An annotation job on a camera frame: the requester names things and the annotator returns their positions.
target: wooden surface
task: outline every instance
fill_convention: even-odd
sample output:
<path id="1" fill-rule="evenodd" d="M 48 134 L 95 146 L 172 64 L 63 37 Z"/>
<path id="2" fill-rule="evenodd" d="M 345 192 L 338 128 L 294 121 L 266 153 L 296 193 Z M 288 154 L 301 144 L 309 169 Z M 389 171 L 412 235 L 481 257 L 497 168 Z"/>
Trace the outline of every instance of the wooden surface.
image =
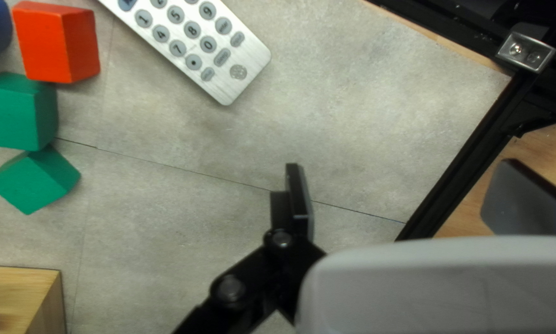
<path id="1" fill-rule="evenodd" d="M 403 24 L 405 26 L 408 26 L 408 27 L 414 29 L 415 31 L 425 35 L 426 37 L 430 38 L 431 40 L 439 43 L 440 45 L 445 46 L 446 48 L 448 48 L 450 50 L 453 50 L 453 51 L 457 52 L 458 54 L 460 54 L 464 57 L 470 58 L 471 60 L 473 60 L 473 61 L 475 61 L 475 62 L 477 62 L 481 65 L 484 65 L 486 67 L 490 67 L 491 69 L 493 69 L 495 71 L 498 71 L 498 72 L 501 72 L 501 73 L 504 73 L 506 75 L 513 75 L 514 74 L 512 71 L 507 70 L 506 68 L 503 68 L 503 67 L 499 66 L 496 62 L 491 61 L 488 57 L 484 57 L 484 56 L 482 56 L 481 54 L 479 54 L 475 51 L 472 51 L 472 50 L 470 50 L 470 49 L 468 49 L 464 46 L 461 46 L 461 45 L 457 44 L 456 42 L 452 42 L 451 40 L 446 39 L 445 37 L 442 37 L 442 36 L 440 36 L 440 35 L 438 35 L 434 32 L 431 32 L 430 30 L 428 30 L 428 29 L 426 29 L 422 26 L 419 26 L 418 24 L 416 24 L 412 21 L 404 19 L 404 18 L 402 18 L 402 17 L 400 17 L 400 16 L 398 16 L 398 15 L 396 15 L 396 14 L 390 12 L 390 11 L 387 11 L 387 10 L 385 10 L 385 9 L 375 5 L 375 4 L 372 4 L 372 3 L 368 2 L 368 1 L 365 1 L 365 0 L 361 0 L 361 1 L 362 1 L 363 4 L 366 4 L 367 6 L 371 7 L 373 10 L 379 12 L 380 14 L 385 15 L 385 16 L 387 16 L 387 17 L 389 17 L 389 18 L 391 18 L 391 19 L 393 19 L 397 22 L 400 22 L 401 24 Z"/>
<path id="2" fill-rule="evenodd" d="M 0 334 L 64 334 L 59 271 L 0 267 Z"/>
<path id="3" fill-rule="evenodd" d="M 527 133 L 521 139 L 513 138 L 447 219 L 435 238 L 493 234 L 482 222 L 480 208 L 492 172 L 499 161 L 507 158 L 520 160 L 556 185 L 556 125 Z"/>

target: green wooden block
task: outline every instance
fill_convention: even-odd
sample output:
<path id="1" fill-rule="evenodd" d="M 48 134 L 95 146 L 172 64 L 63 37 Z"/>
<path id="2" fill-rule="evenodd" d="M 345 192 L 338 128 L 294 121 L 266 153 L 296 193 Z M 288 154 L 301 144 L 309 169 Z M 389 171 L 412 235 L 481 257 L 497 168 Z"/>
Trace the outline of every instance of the green wooden block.
<path id="1" fill-rule="evenodd" d="M 57 93 L 51 84 L 0 73 L 0 146 L 38 151 L 58 129 Z"/>
<path id="2" fill-rule="evenodd" d="M 26 215 L 60 199 L 80 179 L 51 145 L 23 152 L 0 167 L 0 195 Z"/>

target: gray tile floor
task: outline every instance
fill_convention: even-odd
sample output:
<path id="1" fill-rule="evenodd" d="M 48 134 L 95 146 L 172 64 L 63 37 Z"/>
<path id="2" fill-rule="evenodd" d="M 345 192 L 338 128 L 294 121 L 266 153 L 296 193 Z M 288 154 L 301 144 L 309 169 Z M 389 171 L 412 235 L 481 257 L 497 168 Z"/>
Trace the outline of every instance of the gray tile floor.
<path id="1" fill-rule="evenodd" d="M 103 71 L 58 85 L 82 179 L 30 216 L 0 198 L 0 264 L 62 270 L 73 334 L 169 333 L 259 245 L 286 162 L 326 251 L 391 242 L 508 82 L 360 0 L 226 0 L 273 60 L 224 107 L 96 0 L 48 2 L 95 11 Z"/>

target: gray button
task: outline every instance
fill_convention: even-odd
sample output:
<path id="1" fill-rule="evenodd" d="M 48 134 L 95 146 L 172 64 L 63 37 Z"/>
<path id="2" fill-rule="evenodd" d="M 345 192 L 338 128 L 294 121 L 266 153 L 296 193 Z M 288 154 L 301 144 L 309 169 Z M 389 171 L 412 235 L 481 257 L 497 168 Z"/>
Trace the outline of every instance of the gray button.
<path id="1" fill-rule="evenodd" d="M 169 40 L 170 33 L 169 29 L 166 29 L 164 26 L 155 26 L 154 29 L 152 29 L 152 35 L 156 41 L 164 43 Z"/>
<path id="2" fill-rule="evenodd" d="M 218 67 L 224 65 L 224 63 L 229 60 L 230 57 L 230 50 L 228 49 L 222 49 L 220 50 L 220 52 L 218 53 L 218 55 L 216 55 L 216 58 L 214 58 L 214 64 Z"/>
<path id="3" fill-rule="evenodd" d="M 214 69 L 211 67 L 206 68 L 203 72 L 202 72 L 202 80 L 204 81 L 209 81 L 212 79 L 212 77 L 214 76 Z"/>
<path id="4" fill-rule="evenodd" d="M 185 24 L 185 35 L 189 38 L 197 38 L 200 35 L 201 29 L 200 25 L 189 21 Z"/>
<path id="5" fill-rule="evenodd" d="M 202 38 L 200 46 L 204 52 L 214 52 L 214 50 L 216 50 L 216 41 L 212 37 L 205 36 Z"/>
<path id="6" fill-rule="evenodd" d="M 233 24 L 230 23 L 229 19 L 225 17 L 221 17 L 216 21 L 216 31 L 220 34 L 226 35 L 230 33 L 230 30 L 233 28 Z"/>
<path id="7" fill-rule="evenodd" d="M 181 8 L 177 6 L 170 6 L 169 11 L 167 12 L 167 16 L 169 18 L 169 21 L 175 24 L 179 24 L 183 22 L 183 19 L 185 18 L 185 13 Z"/>
<path id="8" fill-rule="evenodd" d="M 185 59 L 185 64 L 192 70 L 199 70 L 202 66 L 202 60 L 197 55 L 189 55 L 187 59 Z"/>
<path id="9" fill-rule="evenodd" d="M 152 25 L 152 15 L 145 10 L 135 12 L 135 21 L 142 28 L 147 28 Z"/>
<path id="10" fill-rule="evenodd" d="M 185 55 L 185 52 L 187 52 L 187 47 L 185 46 L 185 43 L 177 40 L 170 42 L 169 49 L 170 49 L 170 53 L 177 57 L 181 57 Z"/>
<path id="11" fill-rule="evenodd" d="M 243 43 L 243 41 L 244 41 L 244 34 L 242 32 L 238 32 L 233 36 L 233 38 L 230 39 L 230 45 L 236 48 L 241 43 Z"/>
<path id="12" fill-rule="evenodd" d="M 156 8 L 163 8 L 164 6 L 166 6 L 166 1 L 167 0 L 150 0 L 150 3 Z"/>
<path id="13" fill-rule="evenodd" d="M 216 16 L 216 7 L 209 2 L 204 2 L 200 5 L 200 15 L 204 19 L 213 19 Z"/>
<path id="14" fill-rule="evenodd" d="M 243 80 L 247 77 L 247 69 L 243 65 L 233 65 L 230 68 L 230 76 L 233 79 Z"/>
<path id="15" fill-rule="evenodd" d="M 122 11 L 128 12 L 136 2 L 138 2 L 138 0 L 119 0 L 118 4 Z"/>

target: silver remote control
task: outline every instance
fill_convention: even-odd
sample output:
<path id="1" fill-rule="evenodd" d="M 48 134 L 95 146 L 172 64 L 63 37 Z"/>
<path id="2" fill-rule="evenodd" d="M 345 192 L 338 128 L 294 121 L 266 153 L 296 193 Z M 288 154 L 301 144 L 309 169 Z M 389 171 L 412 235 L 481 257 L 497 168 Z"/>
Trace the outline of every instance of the silver remote control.
<path id="1" fill-rule="evenodd" d="M 271 59 L 220 0 L 99 1 L 223 105 Z"/>

